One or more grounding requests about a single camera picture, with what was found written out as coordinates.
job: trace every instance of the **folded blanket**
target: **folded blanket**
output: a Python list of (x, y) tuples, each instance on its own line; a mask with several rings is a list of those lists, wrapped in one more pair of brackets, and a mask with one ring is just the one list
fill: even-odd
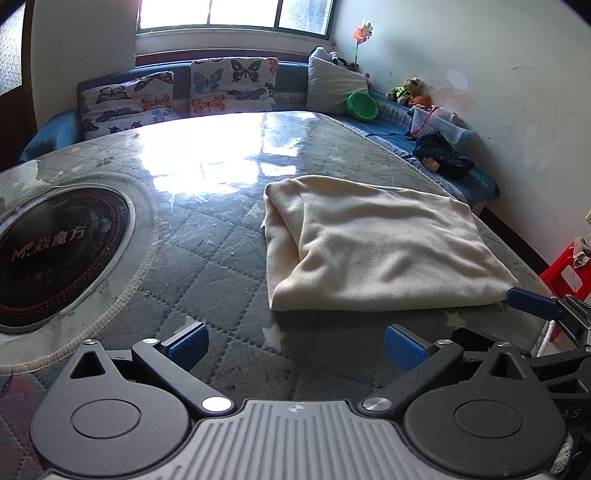
[(518, 285), (449, 197), (304, 176), (267, 185), (265, 213), (271, 310), (475, 306)]

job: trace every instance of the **dark clothing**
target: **dark clothing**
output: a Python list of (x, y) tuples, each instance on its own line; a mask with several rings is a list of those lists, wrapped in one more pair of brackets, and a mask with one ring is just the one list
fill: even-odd
[(437, 173), (451, 179), (461, 179), (474, 168), (474, 162), (456, 152), (439, 132), (417, 138), (413, 155), (419, 160), (434, 158), (439, 162)]

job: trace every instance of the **gray pillow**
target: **gray pillow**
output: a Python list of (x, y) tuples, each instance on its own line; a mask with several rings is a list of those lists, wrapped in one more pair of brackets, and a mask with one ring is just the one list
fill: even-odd
[(306, 108), (313, 112), (347, 115), (351, 93), (368, 92), (365, 77), (332, 62), (311, 56), (308, 64)]

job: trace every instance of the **window sill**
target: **window sill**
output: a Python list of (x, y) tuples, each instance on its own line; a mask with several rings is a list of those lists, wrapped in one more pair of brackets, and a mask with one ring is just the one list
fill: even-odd
[(309, 54), (315, 46), (331, 50), (334, 44), (335, 42), (329, 40), (267, 30), (186, 28), (138, 34), (135, 54), (139, 56), (195, 48), (250, 48)]

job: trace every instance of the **red stool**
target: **red stool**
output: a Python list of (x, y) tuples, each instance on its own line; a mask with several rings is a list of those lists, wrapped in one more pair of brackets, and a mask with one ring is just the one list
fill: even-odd
[[(566, 280), (562, 276), (562, 272), (566, 267), (574, 269), (573, 251), (574, 242), (572, 242), (566, 250), (560, 254), (552, 265), (540, 274), (540, 278), (550, 289), (552, 294), (559, 298), (563, 298), (566, 295), (572, 295), (576, 299), (585, 300), (591, 293), (591, 262), (575, 270), (576, 274), (583, 282), (577, 291), (570, 288), (570, 285), (566, 283)], [(554, 329), (551, 340), (554, 340), (560, 331), (560, 327), (557, 326)]]

